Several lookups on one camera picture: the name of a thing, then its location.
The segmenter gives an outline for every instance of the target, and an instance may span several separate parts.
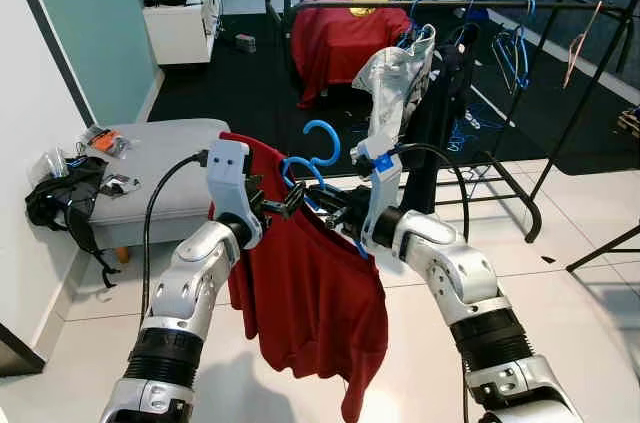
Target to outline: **floor tile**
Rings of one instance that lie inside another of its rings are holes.
[[[617,263],[613,269],[640,296],[640,261]]]
[[[514,175],[525,191],[533,188],[530,175]],[[504,182],[478,185],[474,197],[506,194]],[[470,204],[470,242],[484,252],[498,275],[538,273],[563,269],[582,255],[593,251],[593,245],[540,193],[536,204],[542,214],[542,228],[536,240],[528,244],[525,234],[532,227],[531,213],[519,199]],[[438,215],[462,230],[461,205],[438,207]],[[600,257],[589,266],[606,265]]]
[[[518,161],[518,166],[525,173],[541,173],[549,162],[548,158],[540,160],[522,160]],[[551,167],[551,171],[558,171],[558,168],[554,165]]]
[[[511,276],[501,284],[585,422],[638,421],[630,356],[608,320],[597,316],[604,311],[591,295],[564,272]],[[361,423],[460,421],[459,356],[435,301],[425,287],[391,288],[387,311],[389,349],[367,390]],[[612,396],[594,399],[594,392]],[[470,421],[482,413],[472,402]]]
[[[461,421],[460,357],[435,300],[426,286],[386,292],[389,348],[359,423]]]
[[[553,172],[542,191],[595,247],[629,231],[640,218],[640,192],[633,172],[581,176]],[[640,235],[620,246],[625,247],[640,247]],[[637,259],[637,254],[609,253],[605,258],[620,263]]]
[[[67,323],[42,375],[0,380],[0,406],[9,421],[98,421],[137,324],[135,316]],[[214,310],[195,388],[192,423],[338,422],[344,396],[340,378],[296,380],[288,370],[274,371],[257,342],[245,339],[241,313],[226,306]]]
[[[506,277],[501,285],[585,423],[640,421],[640,389],[624,339],[582,285],[566,272]]]
[[[618,328],[640,329],[640,298],[611,266],[579,268],[575,275]]]
[[[178,242],[160,243],[151,246],[151,288],[155,287],[158,277],[171,261],[173,250]],[[105,288],[102,282],[101,267],[90,261],[82,283],[78,288],[73,304],[67,314],[67,321],[88,318],[104,318],[140,313],[140,297],[142,293],[142,247],[130,248],[129,263],[117,266],[122,273],[112,275],[116,283],[114,288]],[[229,303],[228,288],[223,287],[218,294],[216,304]]]
[[[520,161],[503,161],[501,162],[502,166],[504,166],[504,168],[511,173],[512,175],[518,175],[520,173],[526,173],[525,170],[522,169],[522,167],[520,166]],[[477,171],[479,172],[484,172],[486,166],[479,166]],[[485,177],[489,178],[489,177],[493,177],[493,176],[500,176],[500,174],[496,171],[496,169],[492,166],[490,167],[487,172],[484,175]]]

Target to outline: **black metal frame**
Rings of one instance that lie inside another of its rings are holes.
[[[640,248],[616,248],[616,246],[621,245],[625,241],[628,241],[628,240],[630,240],[631,238],[633,238],[634,236],[637,236],[637,235],[640,235],[640,224],[638,224],[638,226],[630,229],[626,233],[623,233],[619,237],[614,238],[609,243],[606,243],[606,244],[602,245],[597,250],[592,251],[588,255],[580,258],[575,263],[570,264],[569,266],[567,266],[565,268],[565,270],[567,270],[569,273],[573,273],[578,268],[580,268],[582,265],[590,262],[594,258],[597,258],[600,255],[603,255],[605,253],[640,253]]]
[[[45,361],[0,323],[0,378],[42,373]]]
[[[488,181],[504,181],[507,183],[507,185],[509,185],[513,193],[507,194],[507,195],[494,194],[494,196],[490,196],[490,197],[472,198],[469,201],[470,202],[502,201],[510,198],[519,198],[522,201],[522,203],[525,205],[525,207],[529,210],[532,217],[531,229],[525,235],[525,241],[527,243],[533,243],[533,241],[535,241],[535,239],[538,237],[540,230],[542,228],[542,215],[540,213],[540,209],[538,208],[537,204],[534,201],[535,197],[538,191],[540,190],[540,187],[544,183],[544,180],[546,179],[552,166],[557,161],[560,150],[564,146],[572,130],[575,128],[579,120],[580,114],[582,113],[586,103],[588,102],[589,97],[591,96],[591,93],[593,92],[594,88],[598,84],[598,80],[600,79],[600,76],[602,75],[605,68],[607,67],[615,49],[618,46],[618,43],[620,42],[620,39],[626,32],[627,37],[623,45],[620,59],[618,61],[618,68],[620,69],[621,66],[624,64],[626,55],[628,54],[628,51],[629,51],[630,41],[631,41],[632,31],[633,31],[632,15],[638,1],[639,0],[630,0],[626,7],[620,7],[620,6],[609,5],[609,4],[604,4],[601,6],[600,12],[603,15],[616,19],[619,22],[618,28],[610,41],[610,44],[605,52],[605,55],[603,56],[600,63],[598,64],[598,68],[595,74],[593,75],[593,77],[591,78],[584,95],[578,102],[576,109],[569,123],[567,124],[567,127],[565,128],[560,141],[558,142],[558,144],[552,151],[551,155],[549,156],[549,161],[546,167],[544,168],[542,174],[540,175],[540,178],[536,182],[536,185],[534,189],[531,191],[531,193],[527,193],[518,184],[518,182],[513,178],[513,176],[509,172],[509,170],[507,170],[504,167],[504,165],[502,165],[502,163],[496,159],[496,156],[495,156],[503,140],[505,132],[508,130],[510,123],[513,121],[513,116],[522,98],[523,92],[520,88],[518,88],[518,90],[514,94],[513,104],[511,106],[509,114],[507,115],[506,124],[503,126],[502,130],[500,131],[493,149],[491,151],[484,151],[478,154],[483,159],[486,159],[486,162],[484,161],[478,162],[475,166],[476,167],[485,166],[486,164],[489,164],[493,168],[495,168],[495,170],[500,175],[500,177],[488,178],[488,179],[483,179],[483,178],[471,179],[468,181],[468,183],[475,184],[475,183],[483,183]],[[474,8],[527,9],[530,5],[530,2],[526,0],[523,0],[523,1],[473,1],[473,2],[471,1],[418,1],[418,2],[415,2],[415,1],[307,0],[291,7],[291,0],[284,0],[284,12],[283,12],[282,18],[280,17],[278,12],[273,8],[271,4],[271,0],[265,0],[265,9],[267,14],[271,15],[272,20],[274,21],[276,28],[280,33],[280,37],[283,43],[283,51],[285,53],[285,63],[289,68],[291,68],[292,63],[290,62],[291,55],[289,50],[289,40],[291,38],[291,35],[290,35],[289,28],[290,28],[291,22],[294,21],[296,14],[300,10],[303,10],[306,8],[403,8],[405,10],[408,10],[412,5],[415,5],[422,8],[428,7],[429,9],[433,9],[433,10],[440,9],[440,10],[451,11],[452,9],[456,9],[456,8],[467,8],[470,4],[473,4]],[[572,2],[567,2],[565,0],[556,0],[553,2],[536,2],[536,7],[539,9],[551,9],[552,13],[541,35],[540,42],[538,43],[535,49],[535,52],[530,60],[529,75],[531,75],[534,70],[536,60],[538,59],[538,56],[540,55],[540,53],[543,51],[544,44],[546,43],[549,37],[549,33],[551,31],[553,23],[557,19],[559,12],[560,11],[594,11],[597,7],[597,4],[594,2],[589,2],[587,0],[573,0]],[[437,183],[438,186],[445,186],[449,184],[451,183],[449,182]],[[457,204],[461,202],[462,200],[447,200],[447,201],[436,202],[436,204],[449,205],[449,204]]]

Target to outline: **black cable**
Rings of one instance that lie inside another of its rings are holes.
[[[158,182],[156,189],[153,190],[149,203],[147,203],[147,210],[144,215],[144,229],[142,234],[142,246],[144,251],[144,260],[142,263],[142,302],[140,306],[140,326],[144,320],[147,308],[149,308],[149,284],[151,279],[151,267],[149,264],[149,227],[151,226],[151,213],[153,212],[153,205],[156,203],[156,199],[160,194],[160,190],[169,181],[169,179],[183,166],[188,165],[194,161],[200,162],[200,166],[207,166],[207,150],[202,150],[199,153],[189,156],[184,160],[176,163],[171,167],[169,171]]]
[[[404,145],[398,145],[393,150],[389,152],[390,155],[396,155],[400,153],[404,153],[406,151],[430,151],[431,153],[435,153],[438,157],[443,160],[447,165],[449,165],[454,173],[456,174],[456,179],[458,180],[458,186],[460,187],[460,193],[462,195],[462,215],[463,215],[463,229],[462,235],[464,236],[465,241],[469,241],[469,199],[467,197],[467,187],[466,181],[462,176],[462,172],[460,171],[460,167],[456,165],[451,158],[449,158],[440,148],[437,146],[430,145],[428,143],[407,143]]]
[[[464,361],[460,360],[462,368],[462,421],[469,423],[469,393],[467,391],[467,384],[464,381],[464,375],[467,373],[467,368],[464,366]]]
[[[400,154],[405,151],[411,150],[423,150],[430,151],[438,155],[438,157],[447,163],[456,174],[456,179],[458,180],[458,186],[460,187],[460,193],[462,194],[462,214],[464,219],[462,234],[464,236],[465,241],[469,241],[469,198],[467,196],[467,186],[464,177],[462,176],[462,172],[460,171],[460,167],[456,165],[451,158],[449,158],[442,150],[438,147],[429,145],[428,143],[408,143],[405,145],[398,145],[390,153]],[[467,385],[465,384],[464,375],[466,373],[466,368],[464,366],[464,361],[460,360],[460,365],[462,368],[462,419],[464,423],[469,423],[469,394],[467,393]]]

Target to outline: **wooden leg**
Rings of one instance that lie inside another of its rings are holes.
[[[129,263],[129,247],[121,246],[120,248],[116,248],[116,256],[120,263]]]

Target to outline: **clothes hanger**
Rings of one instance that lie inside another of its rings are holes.
[[[311,160],[307,160],[306,158],[302,158],[301,156],[290,156],[289,158],[285,158],[282,162],[282,177],[284,178],[284,181],[289,188],[291,188],[295,183],[291,181],[291,179],[287,176],[287,172],[289,171],[289,167],[292,164],[298,164],[307,168],[311,172],[311,174],[318,180],[320,187],[324,189],[324,178],[322,177],[322,174],[320,174],[320,171],[317,167],[331,166],[336,161],[338,161],[338,158],[340,157],[340,138],[338,137],[336,130],[334,130],[333,127],[326,121],[311,120],[306,125],[304,125],[302,133],[306,135],[309,133],[309,131],[316,127],[322,128],[331,137],[331,142],[333,143],[333,153],[329,158],[326,159],[318,158],[317,156],[312,157]]]
[[[600,12],[600,7],[602,6],[602,0],[598,2],[598,6],[596,6],[596,10],[591,15],[591,19],[589,20],[589,24],[584,29],[582,33],[575,37],[575,39],[569,45],[569,59],[567,60],[567,72],[564,75],[564,82],[562,83],[562,89],[566,89],[569,86],[569,81],[571,81],[571,74],[573,73],[574,68],[576,67],[576,63],[578,62],[578,56],[580,56],[580,52],[582,51],[582,45],[584,44],[584,40],[587,39],[587,35],[589,34],[589,30],[593,26],[594,21],[596,21],[596,16]]]
[[[536,0],[527,0],[527,16],[536,13]],[[500,67],[509,94],[519,87],[526,90],[529,81],[529,57],[524,37],[524,26],[520,23],[512,30],[501,29],[491,40],[491,50]]]
[[[414,33],[418,30],[418,25],[413,19],[413,13],[416,10],[416,4],[421,0],[413,0],[413,4],[411,5],[411,9],[409,10],[409,27],[407,31],[402,34],[402,39],[396,45],[398,48],[407,49],[411,46],[412,41],[414,40]]]

